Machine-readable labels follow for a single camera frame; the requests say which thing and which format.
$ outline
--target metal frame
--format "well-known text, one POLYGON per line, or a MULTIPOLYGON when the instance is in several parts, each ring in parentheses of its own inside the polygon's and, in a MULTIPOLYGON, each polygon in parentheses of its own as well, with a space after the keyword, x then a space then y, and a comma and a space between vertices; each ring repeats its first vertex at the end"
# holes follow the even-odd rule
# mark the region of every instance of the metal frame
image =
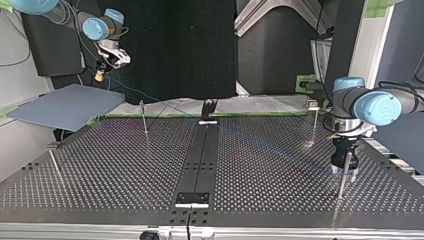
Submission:
MULTIPOLYGON (((139 239, 142 232, 157 231, 173 240, 187 239, 185 227, 125 225, 0 224, 0 239, 139 239)), ((423 231, 335 228, 190 228, 194 239, 424 239, 423 231), (203 237, 204 233, 213 237, 203 237)))
MULTIPOLYGON (((382 230, 359 230, 348 228, 390 228, 390 229, 421 229, 422 218, 420 216, 396 216, 394 218, 384 218, 384 224, 380 222, 379 216, 369 216, 367 220, 360 215, 337 214, 336 220, 334 213, 316 213, 313 215, 279 215, 279 214, 255 214, 255 213, 218 213, 213 208, 214 185, 216 178, 217 150, 219 144, 220 127, 210 125, 197 125, 197 132, 192 141, 191 150, 188 153, 186 163, 187 171, 183 171, 176 194, 180 191, 186 192, 209 192, 211 195, 210 206, 208 209, 178 209, 172 207, 167 211, 143 211, 133 213, 120 213, 118 211, 101 210, 77 210, 68 212, 58 221, 55 214, 44 210, 17 210, 2 211, 2 221, 0 223, 0 239, 6 238, 56 238, 56 239, 137 239, 141 232, 150 229, 160 232, 172 232, 173 239, 186 239, 186 226, 189 226, 192 236, 203 236, 205 231, 213 231, 215 236, 223 239, 282 239, 282 238, 354 238, 369 239, 374 237, 384 237, 386 239, 402 239, 404 237, 424 239, 424 231, 382 231, 382 230), (25 222, 42 222, 42 224, 25 222), (152 228, 146 226, 163 226, 152 228)), ((76 133, 67 142, 71 142, 84 134, 89 127, 76 133)), ((384 157, 368 143, 363 142, 361 150, 366 150, 367 155, 375 158, 376 161, 390 166, 389 159, 384 157)), ((39 159, 33 161, 40 163, 48 161, 46 153, 39 159)), ((22 170, 11 178, 0 183, 0 187, 14 184, 15 180, 25 176, 27 170, 22 170)), ((397 179, 406 181, 405 187, 412 192, 422 196, 422 186, 415 181, 411 181, 408 174, 396 170, 393 166, 392 174, 397 179)))
MULTIPOLYGON (((265 14, 276 7, 290 7, 304 18, 314 29, 316 28, 321 5, 318 0, 251 0, 237 17, 234 28, 236 35, 242 37, 265 14)), ((332 26, 327 14, 323 11, 318 33, 323 34, 332 26)))

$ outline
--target metal rod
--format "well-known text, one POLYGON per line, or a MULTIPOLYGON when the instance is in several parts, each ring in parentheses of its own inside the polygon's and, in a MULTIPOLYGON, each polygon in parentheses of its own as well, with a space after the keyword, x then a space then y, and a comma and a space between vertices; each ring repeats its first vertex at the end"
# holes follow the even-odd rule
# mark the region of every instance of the metal rod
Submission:
POLYGON ((349 171, 349 166, 350 166, 350 159, 352 158, 352 153, 348 152, 346 154, 346 158, 345 158, 345 165, 343 168, 343 176, 342 176, 342 181, 340 183, 340 188, 339 188, 339 199, 343 199, 343 192, 344 192, 344 188, 346 185, 346 178, 347 178, 347 173, 349 171))
POLYGON ((318 121, 318 110, 315 111, 314 130, 317 127, 317 121, 318 121))
POLYGON ((56 157, 54 156, 53 150, 49 150, 49 153, 53 161, 54 169, 56 169, 56 171, 59 171, 59 166, 57 165, 56 157))
POLYGON ((144 133, 147 133, 147 124, 146 124, 146 117, 144 116, 145 110, 144 110, 144 102, 143 100, 140 101, 140 111, 141 115, 143 116, 143 124, 144 124, 144 133))

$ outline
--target blue cable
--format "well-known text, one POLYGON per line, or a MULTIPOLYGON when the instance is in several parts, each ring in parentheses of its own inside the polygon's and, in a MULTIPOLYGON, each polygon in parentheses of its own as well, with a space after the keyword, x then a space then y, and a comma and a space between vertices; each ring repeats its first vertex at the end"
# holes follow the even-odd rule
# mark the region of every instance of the blue cable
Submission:
MULTIPOLYGON (((129 86, 125 85, 124 83, 122 83, 122 82, 120 82, 118 80, 113 79, 111 76, 109 76, 109 79, 110 79, 110 81, 114 81, 114 82, 118 83, 119 85, 121 85, 122 87, 124 87, 124 88, 126 88, 128 90, 131 90, 133 92, 140 93, 143 96, 145 96, 146 98, 149 98, 150 100, 153 100, 155 102, 161 103, 164 106, 167 106, 169 108, 174 109, 175 111, 178 111, 180 113, 183 113, 183 114, 185 114, 185 115, 187 115, 189 117, 192 117, 192 118, 200 119, 199 117, 197 117, 195 115, 192 115, 190 113, 184 112, 184 111, 182 111, 182 110, 180 110, 180 109, 178 109, 176 107, 173 107, 173 106, 171 106, 171 105, 169 105, 167 103, 164 103, 163 101, 161 101, 161 100, 159 100, 159 99, 157 99, 155 97, 152 97, 149 94, 147 94, 147 93, 145 93, 145 92, 143 92, 141 90, 138 90, 138 89, 129 87, 129 86)), ((254 139, 254 137, 252 137, 252 136, 250 136, 248 134, 241 133, 241 132, 238 132, 238 131, 236 131, 234 129, 227 128, 227 127, 224 127, 224 126, 219 126, 219 125, 212 125, 212 126, 217 127, 217 128, 220 128, 220 129, 225 130, 225 131, 228 131, 228 132, 231 132, 231 133, 233 133, 235 135, 238 135, 240 137, 246 138, 249 141, 252 141, 253 143, 257 144, 258 146, 267 149, 268 151, 270 151, 274 155, 281 156, 281 157, 284 157, 284 158, 289 158, 289 159, 295 159, 293 156, 291 156, 289 154, 286 154, 286 153, 283 153, 283 152, 281 152, 278 149, 275 149, 275 147, 271 146, 270 144, 268 144, 266 142, 263 142, 263 141, 260 141, 260 140, 256 140, 256 139, 254 139)), ((342 176, 343 175, 343 173, 341 173, 341 174, 335 174, 334 175, 332 172, 329 172, 328 169, 322 168, 321 166, 316 166, 316 165, 314 165, 312 163, 302 162, 302 165, 304 167, 307 167, 307 168, 310 168, 310 169, 313 169, 313 170, 318 170, 318 171, 323 172, 323 173, 326 173, 326 174, 331 174, 333 176, 342 176)))

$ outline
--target black panel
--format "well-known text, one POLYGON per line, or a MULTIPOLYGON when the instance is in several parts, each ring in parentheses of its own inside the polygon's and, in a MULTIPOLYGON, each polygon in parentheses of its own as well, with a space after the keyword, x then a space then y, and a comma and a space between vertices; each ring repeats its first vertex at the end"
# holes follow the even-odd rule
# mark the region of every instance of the black panel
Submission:
POLYGON ((39 76, 58 76, 82 71, 81 51, 75 30, 40 16, 22 14, 39 76))
POLYGON ((333 83, 337 78, 349 75, 364 4, 365 0, 339 1, 335 23, 336 30, 334 32, 325 81, 328 92, 333 90, 333 83))
MULTIPOLYGON (((235 1, 98 3, 103 9, 111 7, 123 12, 130 28, 121 43, 132 63, 119 70, 121 81, 161 100, 235 95, 235 1)), ((126 95, 131 103, 141 99, 136 93, 126 95)))
POLYGON ((315 35, 293 9, 271 10, 239 39, 240 83, 251 94, 294 93, 297 75, 314 73, 315 35))
MULTIPOLYGON (((81 0, 78 4, 78 9, 85 11, 85 12, 88 12, 88 13, 91 13, 95 16, 101 16, 101 12, 98 8, 96 0, 84 0, 84 1, 81 0)), ((93 54, 96 54, 97 49, 94 46, 93 42, 90 39, 88 39, 84 34, 81 34, 81 38, 84 41, 85 45, 90 49, 90 51, 93 54)), ((79 43, 79 46, 78 46, 78 50, 76 50, 76 51, 78 51, 78 56, 79 56, 78 64, 81 64, 81 57, 80 57, 80 53, 79 53, 81 50, 82 50, 82 53, 84 55, 85 65, 89 66, 91 68, 94 68, 96 60, 80 43, 79 43)), ((82 71, 83 71, 83 69, 80 68, 78 71, 72 72, 70 74, 80 73, 80 77, 81 77, 83 84, 85 86, 105 88, 105 86, 99 85, 96 81, 93 81, 94 73, 92 71, 90 71, 88 69, 86 69, 84 72, 82 72, 82 71)), ((53 86, 54 86, 55 89, 59 89, 59 88, 66 87, 66 86, 73 84, 73 83, 79 84, 80 82, 79 82, 76 75, 67 75, 67 76, 52 77, 52 83, 53 83, 53 86)))
MULTIPOLYGON (((379 81, 411 81, 424 53, 424 1, 407 0, 396 4, 376 78, 379 81)), ((417 75, 424 80, 423 74, 417 75)), ((375 138, 424 173, 424 114, 400 117, 386 127, 380 127, 375 138)))

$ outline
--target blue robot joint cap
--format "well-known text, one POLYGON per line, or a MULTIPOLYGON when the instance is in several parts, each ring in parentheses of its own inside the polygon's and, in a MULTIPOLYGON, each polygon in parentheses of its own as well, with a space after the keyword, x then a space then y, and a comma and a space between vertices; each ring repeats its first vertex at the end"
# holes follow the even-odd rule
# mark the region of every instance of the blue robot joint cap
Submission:
POLYGON ((343 77, 338 78, 334 81, 333 92, 348 89, 348 88, 358 88, 365 87, 365 80, 361 77, 343 77))
POLYGON ((399 99, 384 91, 371 91, 360 97, 353 106, 354 114, 363 122, 386 126, 402 113, 399 99))

